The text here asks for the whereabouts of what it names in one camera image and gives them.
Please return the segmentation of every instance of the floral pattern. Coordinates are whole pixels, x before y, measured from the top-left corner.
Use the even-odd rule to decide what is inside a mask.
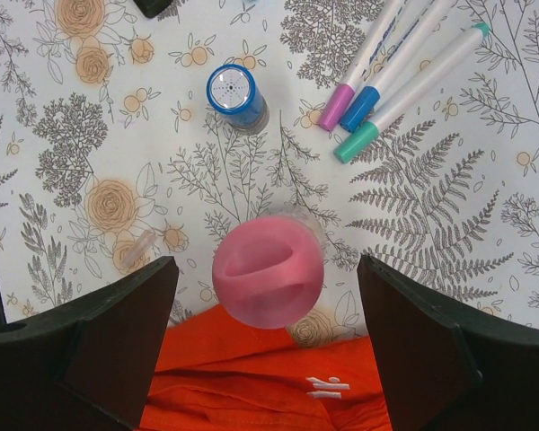
[[[412,19],[422,2],[411,2]],[[0,284],[9,321],[163,255],[181,270],[171,324],[218,302],[216,247],[286,204],[324,230],[303,347],[367,333],[355,268],[371,253],[502,319],[539,328],[539,0],[463,0],[403,71],[460,28],[491,34],[348,166],[318,126],[381,0],[0,2]],[[387,66],[393,35],[369,74]],[[242,136],[208,106],[224,63],[249,69],[269,124]],[[153,246],[129,268],[144,233]]]

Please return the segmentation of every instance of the teal marker cap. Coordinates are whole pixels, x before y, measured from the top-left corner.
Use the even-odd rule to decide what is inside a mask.
[[[490,33],[491,29],[489,25],[487,25],[485,22],[479,22],[478,24],[475,24],[473,26],[475,29],[479,29],[483,33],[483,37],[486,38],[487,35]]]
[[[348,137],[333,153],[344,164],[358,155],[361,150],[374,142],[379,137],[379,129],[369,121],[364,123],[356,132]]]

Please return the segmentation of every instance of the pink knob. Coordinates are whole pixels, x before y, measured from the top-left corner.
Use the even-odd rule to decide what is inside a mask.
[[[235,319],[261,329],[283,328],[308,314],[320,296],[322,248],[294,218],[257,218],[221,242],[212,279],[219,302]]]

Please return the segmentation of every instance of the orange fabric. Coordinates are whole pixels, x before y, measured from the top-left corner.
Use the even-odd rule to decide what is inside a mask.
[[[168,329],[140,431],[209,430],[391,431],[369,337],[302,349],[220,305]]]

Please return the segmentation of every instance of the white cap top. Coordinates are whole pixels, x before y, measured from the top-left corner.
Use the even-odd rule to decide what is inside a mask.
[[[230,66],[214,76],[209,90],[219,106],[233,110],[247,102],[252,92],[252,83],[242,70]]]

